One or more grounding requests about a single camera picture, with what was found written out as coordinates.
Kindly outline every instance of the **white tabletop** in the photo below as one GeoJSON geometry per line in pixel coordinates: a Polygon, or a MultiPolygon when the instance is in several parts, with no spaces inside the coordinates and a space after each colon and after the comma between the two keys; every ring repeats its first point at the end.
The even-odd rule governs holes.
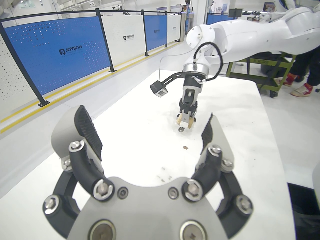
{"type": "MultiPolygon", "coordinates": [[[[161,71],[161,79],[172,71],[161,71]]],[[[213,112],[234,154],[234,173],[254,213],[234,239],[295,239],[289,192],[271,125],[255,83],[218,77],[198,96],[196,123],[178,132],[176,116],[183,80],[167,86],[162,98],[150,85],[156,71],[94,120],[100,136],[105,176],[141,186],[156,186],[191,177],[202,149],[201,133],[213,112]]],[[[52,154],[0,200],[1,239],[62,239],[42,213],[62,172],[52,154]]],[[[77,185],[80,208],[89,195],[77,185]]],[[[222,198],[217,185],[207,198],[216,209],[222,198]]]]}

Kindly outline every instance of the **black metal frame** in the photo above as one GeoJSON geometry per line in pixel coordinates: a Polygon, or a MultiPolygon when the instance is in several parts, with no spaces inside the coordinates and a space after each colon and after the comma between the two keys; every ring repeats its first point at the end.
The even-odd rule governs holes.
{"type": "Polygon", "coordinates": [[[104,27],[103,27],[103,23],[102,23],[100,9],[96,8],[95,12],[96,12],[97,17],[99,18],[99,22],[100,22],[100,26],[101,26],[101,31],[102,31],[102,35],[103,35],[106,51],[107,51],[108,56],[109,56],[109,61],[110,61],[110,71],[109,72],[115,72],[115,69],[114,69],[113,64],[112,64],[112,59],[111,59],[109,47],[108,47],[107,37],[106,37],[106,34],[104,32],[104,27]]]}
{"type": "MultiPolygon", "coordinates": [[[[101,12],[124,12],[124,10],[100,10],[99,8],[96,8],[95,10],[47,12],[47,13],[20,15],[20,16],[0,19],[0,35],[2,36],[2,38],[4,40],[4,43],[7,45],[10,54],[12,55],[15,63],[17,64],[17,66],[18,66],[19,70],[21,71],[22,75],[24,76],[25,80],[27,81],[27,83],[29,84],[30,88],[32,89],[32,91],[34,92],[36,97],[38,98],[38,100],[40,102],[38,105],[40,107],[43,107],[43,106],[47,105],[50,102],[43,98],[43,96],[41,95],[41,93],[37,89],[36,85],[33,83],[30,75],[28,74],[27,70],[23,66],[22,61],[20,60],[16,50],[14,49],[14,47],[13,47],[13,45],[12,45],[12,43],[11,43],[11,41],[10,41],[10,39],[9,39],[9,37],[8,37],[4,27],[2,25],[2,22],[17,20],[17,19],[21,19],[21,18],[45,16],[45,15],[62,15],[62,14],[75,14],[75,13],[95,13],[96,16],[99,18],[99,22],[100,22],[101,30],[102,30],[102,35],[103,35],[103,39],[104,39],[104,42],[105,42],[105,47],[106,47],[107,53],[109,55],[109,61],[110,61],[110,71],[109,72],[115,72],[116,70],[113,67],[113,63],[112,63],[112,59],[111,59],[111,55],[110,55],[110,51],[109,51],[109,47],[108,47],[106,34],[105,34],[104,28],[103,28],[101,12]]],[[[143,28],[144,28],[144,36],[145,36],[145,57],[148,57],[149,55],[148,55],[148,48],[147,48],[147,36],[146,36],[144,13],[156,13],[157,14],[158,12],[157,11],[144,11],[143,9],[140,10],[140,11],[138,11],[138,10],[125,10],[125,12],[141,13],[141,15],[143,16],[143,28]]],[[[166,11],[165,15],[168,16],[168,13],[176,14],[176,12],[167,12],[166,11]]],[[[167,43],[165,44],[165,47],[168,47],[168,18],[167,18],[167,43]]]]}
{"type": "Polygon", "coordinates": [[[148,57],[148,47],[147,47],[147,34],[146,34],[146,24],[145,24],[145,20],[144,20],[144,11],[143,9],[141,10],[141,15],[143,17],[143,30],[144,30],[144,39],[145,39],[145,57],[148,57]]]}
{"type": "Polygon", "coordinates": [[[31,77],[29,76],[27,70],[25,69],[25,67],[23,66],[17,52],[14,49],[14,46],[12,45],[6,31],[5,28],[3,27],[2,23],[0,22],[0,34],[3,38],[4,43],[7,45],[7,48],[11,54],[11,56],[13,57],[15,63],[17,64],[19,70],[21,71],[22,75],[24,76],[26,82],[29,84],[30,88],[32,89],[32,91],[34,92],[34,94],[36,95],[36,97],[39,100],[39,106],[40,107],[44,107],[45,105],[47,105],[48,103],[50,103],[49,101],[45,100],[41,93],[39,92],[39,90],[37,89],[36,85],[33,83],[31,77]]]}

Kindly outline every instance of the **metal bolt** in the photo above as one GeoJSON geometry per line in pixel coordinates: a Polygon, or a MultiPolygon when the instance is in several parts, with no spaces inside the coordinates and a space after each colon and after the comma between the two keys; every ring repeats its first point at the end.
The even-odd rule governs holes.
{"type": "Polygon", "coordinates": [[[170,199],[175,200],[179,196],[179,191],[175,187],[171,187],[168,190],[168,196],[170,199]]]}
{"type": "Polygon", "coordinates": [[[44,200],[44,213],[50,215],[56,211],[59,205],[59,198],[57,195],[50,195],[44,200]]]}
{"type": "Polygon", "coordinates": [[[119,199],[123,200],[123,199],[127,198],[128,193],[129,192],[126,187],[121,187],[120,189],[118,189],[117,196],[119,199]]]}
{"type": "Polygon", "coordinates": [[[201,200],[203,191],[200,183],[194,179],[189,179],[186,182],[188,184],[185,192],[185,196],[187,197],[187,199],[194,202],[201,200]]]}
{"type": "Polygon", "coordinates": [[[115,240],[116,229],[108,220],[98,221],[91,229],[89,240],[115,240]]]}
{"type": "Polygon", "coordinates": [[[246,195],[238,195],[235,203],[239,210],[245,215],[250,215],[253,211],[252,203],[246,195]]]}
{"type": "Polygon", "coordinates": [[[205,230],[196,221],[187,221],[181,226],[180,240],[206,240],[205,230]]]}
{"type": "Polygon", "coordinates": [[[71,149],[78,149],[81,146],[79,141],[75,141],[71,143],[71,149]]]}
{"type": "Polygon", "coordinates": [[[106,183],[101,183],[98,188],[97,188],[97,192],[103,196],[106,195],[108,193],[108,185],[106,183]]]}
{"type": "Polygon", "coordinates": [[[227,159],[223,160],[223,164],[228,168],[232,167],[232,165],[233,165],[233,163],[230,160],[227,160],[227,159]]]}
{"type": "Polygon", "coordinates": [[[192,195],[192,196],[197,196],[199,194],[199,187],[196,184],[190,184],[188,186],[188,192],[192,195]]]}
{"type": "Polygon", "coordinates": [[[50,198],[49,201],[44,203],[46,209],[52,209],[56,205],[56,201],[53,198],[50,198]]]}
{"type": "Polygon", "coordinates": [[[222,151],[221,147],[219,147],[218,145],[211,145],[208,147],[208,150],[209,150],[210,154],[215,157],[219,157],[219,154],[222,151]]]}

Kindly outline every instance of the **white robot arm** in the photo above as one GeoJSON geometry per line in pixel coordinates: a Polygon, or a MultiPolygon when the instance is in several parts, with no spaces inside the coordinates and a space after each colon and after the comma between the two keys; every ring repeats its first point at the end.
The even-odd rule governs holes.
{"type": "Polygon", "coordinates": [[[221,70],[223,62],[242,60],[260,52],[282,51],[293,55],[308,52],[320,45],[320,12],[300,7],[268,24],[239,19],[197,25],[189,31],[186,42],[197,51],[187,59],[183,71],[150,86],[155,95],[162,97],[172,80],[185,79],[177,117],[180,132],[195,121],[198,94],[203,83],[212,79],[207,79],[212,64],[220,63],[221,70]],[[213,44],[218,50],[213,48],[213,56],[207,56],[213,44]]]}

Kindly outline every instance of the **person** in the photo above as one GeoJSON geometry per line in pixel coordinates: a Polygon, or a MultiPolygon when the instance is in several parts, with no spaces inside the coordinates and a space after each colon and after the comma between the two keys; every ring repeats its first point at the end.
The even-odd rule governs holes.
{"type": "Polygon", "coordinates": [[[283,85],[291,87],[298,76],[303,77],[305,75],[308,66],[310,73],[307,82],[293,90],[290,93],[291,95],[297,97],[310,96],[313,87],[320,84],[320,46],[309,52],[297,55],[283,85]]]}

